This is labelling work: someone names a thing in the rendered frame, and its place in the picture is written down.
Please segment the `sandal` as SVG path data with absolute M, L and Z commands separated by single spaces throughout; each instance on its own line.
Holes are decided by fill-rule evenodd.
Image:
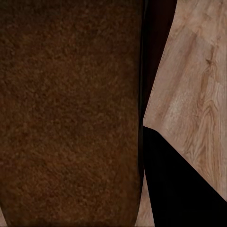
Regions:
M 135 227 L 143 117 L 177 0 L 0 0 L 8 227 Z

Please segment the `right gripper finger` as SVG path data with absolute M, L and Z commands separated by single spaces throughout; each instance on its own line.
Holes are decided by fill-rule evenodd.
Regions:
M 227 227 L 227 202 L 156 130 L 143 126 L 155 227 Z

